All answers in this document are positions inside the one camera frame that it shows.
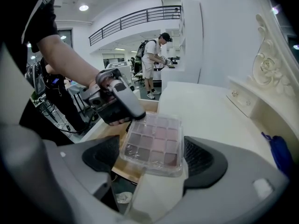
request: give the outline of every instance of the black cap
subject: black cap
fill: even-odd
[[[166,40],[167,42],[172,41],[172,39],[170,38],[170,35],[167,32],[163,32],[162,34],[160,34],[160,36],[162,36],[163,39]]]

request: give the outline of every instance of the white shorts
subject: white shorts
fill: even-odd
[[[142,62],[142,77],[144,79],[150,79],[154,77],[154,64]]]

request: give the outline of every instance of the wooden surface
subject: wooden surface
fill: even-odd
[[[151,100],[144,100],[140,99],[140,103],[143,105],[145,111],[148,112],[157,112],[158,109],[158,101],[151,101]],[[120,136],[120,149],[124,143],[126,138],[127,132],[126,129],[129,123],[121,124],[118,126],[109,126],[106,125],[104,131],[100,132],[97,138],[103,138],[109,135],[119,135]],[[115,162],[112,171],[115,172],[117,175],[128,179],[131,182],[138,183],[139,178],[142,174],[142,169],[138,166],[127,162],[120,157]]]

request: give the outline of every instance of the backpack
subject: backpack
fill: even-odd
[[[157,41],[156,40],[145,40],[144,42],[141,43],[141,45],[139,46],[138,48],[138,51],[137,51],[137,54],[136,54],[136,57],[135,57],[135,62],[136,63],[139,63],[141,64],[141,60],[142,60],[142,57],[144,55],[144,49],[145,49],[145,46],[148,42],[150,41],[154,41],[155,44],[157,44]]]

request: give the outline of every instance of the hand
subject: hand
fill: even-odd
[[[113,78],[111,78],[111,77],[107,77],[105,80],[103,80],[103,82],[100,84],[100,86],[101,86],[102,88],[104,88],[104,89],[107,89],[107,87],[109,86],[109,84],[110,84],[113,80],[114,80]],[[89,88],[92,87],[92,86],[94,86],[95,84],[96,84],[96,82],[95,82],[95,81],[92,81],[92,82],[89,84]],[[111,101],[111,100],[113,100],[113,99],[115,99],[114,96],[109,96],[107,102],[109,102],[109,101]],[[127,117],[127,118],[125,118],[125,119],[120,119],[120,120],[118,120],[118,121],[112,122],[112,123],[110,123],[109,125],[110,125],[110,126],[116,126],[116,125],[120,125],[120,124],[123,124],[123,123],[128,122],[128,121],[130,121],[130,117]]]

